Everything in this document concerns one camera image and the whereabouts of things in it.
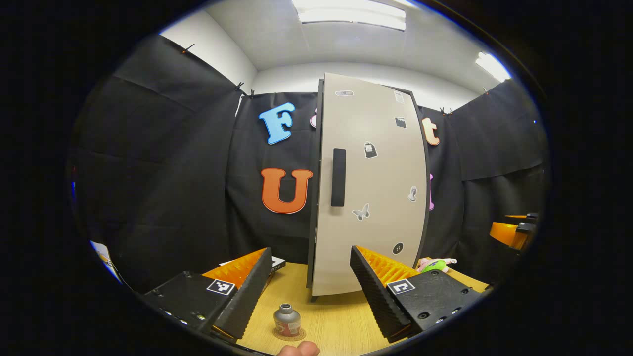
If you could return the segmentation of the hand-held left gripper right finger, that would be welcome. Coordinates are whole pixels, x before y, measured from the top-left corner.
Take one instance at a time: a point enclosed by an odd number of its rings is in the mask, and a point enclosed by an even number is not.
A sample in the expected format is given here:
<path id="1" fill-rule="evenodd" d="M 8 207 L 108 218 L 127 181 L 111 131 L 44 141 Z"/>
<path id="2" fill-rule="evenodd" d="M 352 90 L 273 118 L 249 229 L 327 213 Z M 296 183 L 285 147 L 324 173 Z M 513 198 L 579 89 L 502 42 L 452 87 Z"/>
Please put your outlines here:
<path id="1" fill-rule="evenodd" d="M 448 273 L 420 273 L 361 246 L 351 247 L 350 267 L 378 328 L 390 343 L 427 333 L 483 297 L 482 292 Z"/>

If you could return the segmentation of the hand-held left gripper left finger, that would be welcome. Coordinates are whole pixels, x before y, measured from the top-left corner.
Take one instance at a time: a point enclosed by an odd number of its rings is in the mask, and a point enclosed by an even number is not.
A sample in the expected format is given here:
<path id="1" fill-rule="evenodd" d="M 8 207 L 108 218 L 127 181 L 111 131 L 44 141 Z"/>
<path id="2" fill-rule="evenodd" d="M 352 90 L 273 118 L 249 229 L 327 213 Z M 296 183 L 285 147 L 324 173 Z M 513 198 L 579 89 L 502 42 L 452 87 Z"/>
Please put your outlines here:
<path id="1" fill-rule="evenodd" d="M 203 274 L 183 271 L 142 299 L 192 331 L 236 341 L 244 336 L 272 266 L 266 247 Z"/>

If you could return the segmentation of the silver red label bottle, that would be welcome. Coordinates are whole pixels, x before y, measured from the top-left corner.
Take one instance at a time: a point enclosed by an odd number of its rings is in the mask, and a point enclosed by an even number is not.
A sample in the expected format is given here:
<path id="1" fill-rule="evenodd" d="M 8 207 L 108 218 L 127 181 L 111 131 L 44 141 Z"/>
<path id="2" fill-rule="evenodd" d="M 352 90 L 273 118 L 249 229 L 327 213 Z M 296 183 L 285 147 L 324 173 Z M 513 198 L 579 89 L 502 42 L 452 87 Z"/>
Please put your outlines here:
<path id="1" fill-rule="evenodd" d="M 275 332 L 282 337 L 296 337 L 301 333 L 301 316 L 290 303 L 280 304 L 273 314 Z"/>

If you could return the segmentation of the round brown coaster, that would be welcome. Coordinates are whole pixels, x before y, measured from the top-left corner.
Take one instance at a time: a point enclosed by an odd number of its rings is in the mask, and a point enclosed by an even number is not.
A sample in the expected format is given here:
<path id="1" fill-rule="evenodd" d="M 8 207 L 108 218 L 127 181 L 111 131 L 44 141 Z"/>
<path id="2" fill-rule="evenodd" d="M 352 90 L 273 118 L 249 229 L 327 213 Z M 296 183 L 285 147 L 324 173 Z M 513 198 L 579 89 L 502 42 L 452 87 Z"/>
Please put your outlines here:
<path id="1" fill-rule="evenodd" d="M 272 330 L 273 335 L 285 342 L 296 342 L 299 340 L 305 339 L 307 336 L 307 332 L 303 328 L 298 329 L 298 333 L 296 334 L 287 334 L 285 329 L 274 328 Z"/>

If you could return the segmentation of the black cabinet door handle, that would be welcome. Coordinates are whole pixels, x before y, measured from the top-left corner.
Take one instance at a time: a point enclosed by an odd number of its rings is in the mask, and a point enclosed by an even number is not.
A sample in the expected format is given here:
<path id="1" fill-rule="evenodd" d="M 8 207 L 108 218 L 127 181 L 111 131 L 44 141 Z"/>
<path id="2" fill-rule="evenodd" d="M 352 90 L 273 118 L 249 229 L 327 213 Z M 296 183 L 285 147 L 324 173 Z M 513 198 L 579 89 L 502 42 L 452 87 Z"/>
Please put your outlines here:
<path id="1" fill-rule="evenodd" d="M 332 159 L 331 206 L 343 207 L 346 193 L 347 162 L 345 149 L 334 148 Z"/>

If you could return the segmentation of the pink green plush toy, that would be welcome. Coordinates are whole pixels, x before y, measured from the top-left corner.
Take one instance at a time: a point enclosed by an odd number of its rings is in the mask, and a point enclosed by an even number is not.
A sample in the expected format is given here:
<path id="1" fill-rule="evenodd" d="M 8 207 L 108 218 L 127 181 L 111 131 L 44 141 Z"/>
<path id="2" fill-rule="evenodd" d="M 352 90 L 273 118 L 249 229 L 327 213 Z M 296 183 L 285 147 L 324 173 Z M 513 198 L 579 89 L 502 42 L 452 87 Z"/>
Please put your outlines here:
<path id="1" fill-rule="evenodd" d="M 447 273 L 448 270 L 450 270 L 450 265 L 456 263 L 457 259 L 452 258 L 421 258 L 415 269 L 420 273 L 426 273 L 433 270 L 439 270 L 443 273 Z"/>

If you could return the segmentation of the black backdrop cloth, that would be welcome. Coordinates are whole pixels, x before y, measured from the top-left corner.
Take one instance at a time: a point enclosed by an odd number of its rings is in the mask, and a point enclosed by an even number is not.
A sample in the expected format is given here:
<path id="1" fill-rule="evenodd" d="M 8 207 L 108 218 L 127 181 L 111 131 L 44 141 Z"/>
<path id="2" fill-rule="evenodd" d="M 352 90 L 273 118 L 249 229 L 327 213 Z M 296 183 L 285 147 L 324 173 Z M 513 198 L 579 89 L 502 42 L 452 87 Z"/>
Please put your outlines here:
<path id="1" fill-rule="evenodd" d="M 548 168 L 524 88 L 507 81 L 446 117 L 350 74 L 316 85 L 244 95 L 153 35 L 95 88 L 72 146 L 73 196 L 126 284 L 145 293 L 270 247 L 308 266 L 299 287 L 312 295 L 356 292 L 354 245 L 504 277 L 516 258 L 489 228 L 541 211 Z M 334 148 L 347 151 L 343 207 L 331 206 Z"/>

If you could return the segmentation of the white side desk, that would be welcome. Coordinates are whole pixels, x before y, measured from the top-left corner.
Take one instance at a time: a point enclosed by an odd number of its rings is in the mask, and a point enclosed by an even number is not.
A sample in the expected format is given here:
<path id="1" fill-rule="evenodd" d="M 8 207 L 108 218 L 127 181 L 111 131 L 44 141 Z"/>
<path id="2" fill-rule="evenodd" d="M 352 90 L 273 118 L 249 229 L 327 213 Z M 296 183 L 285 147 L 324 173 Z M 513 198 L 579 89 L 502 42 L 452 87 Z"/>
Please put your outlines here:
<path id="1" fill-rule="evenodd" d="M 102 243 L 98 243 L 98 242 L 94 242 L 94 241 L 90 241 L 90 244 L 92 245 L 93 249 L 95 250 L 95 252 L 97 253 L 97 256 L 101 259 L 102 263 L 105 265 L 105 267 L 109 270 L 109 272 L 111 273 L 111 275 L 113 275 L 113 277 L 120 283 L 122 284 L 122 280 L 119 276 L 119 273 L 117 271 L 117 268 L 115 268 L 114 263 L 109 255 L 109 250 L 108 248 L 102 244 Z"/>

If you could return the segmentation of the small ceiling light panel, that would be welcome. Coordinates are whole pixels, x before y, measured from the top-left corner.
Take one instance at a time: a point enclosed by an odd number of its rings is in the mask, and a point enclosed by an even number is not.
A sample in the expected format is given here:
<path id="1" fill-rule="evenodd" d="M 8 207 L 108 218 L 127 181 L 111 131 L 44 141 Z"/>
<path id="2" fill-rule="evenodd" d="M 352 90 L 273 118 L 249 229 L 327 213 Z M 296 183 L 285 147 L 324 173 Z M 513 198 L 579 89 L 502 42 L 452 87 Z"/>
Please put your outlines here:
<path id="1" fill-rule="evenodd" d="M 505 66 L 500 63 L 492 54 L 486 52 L 479 52 L 475 64 L 488 72 L 490 76 L 495 78 L 500 83 L 511 79 L 511 75 Z"/>

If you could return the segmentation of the large ceiling light panel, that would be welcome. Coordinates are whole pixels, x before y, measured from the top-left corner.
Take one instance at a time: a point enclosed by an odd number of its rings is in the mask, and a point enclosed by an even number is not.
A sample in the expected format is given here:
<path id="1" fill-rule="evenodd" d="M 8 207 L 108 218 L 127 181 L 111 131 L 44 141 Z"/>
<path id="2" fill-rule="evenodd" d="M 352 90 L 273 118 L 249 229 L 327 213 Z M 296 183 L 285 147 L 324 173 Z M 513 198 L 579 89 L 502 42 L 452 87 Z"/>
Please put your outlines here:
<path id="1" fill-rule="evenodd" d="M 406 12 L 374 0 L 292 0 L 301 23 L 361 23 L 405 31 Z"/>

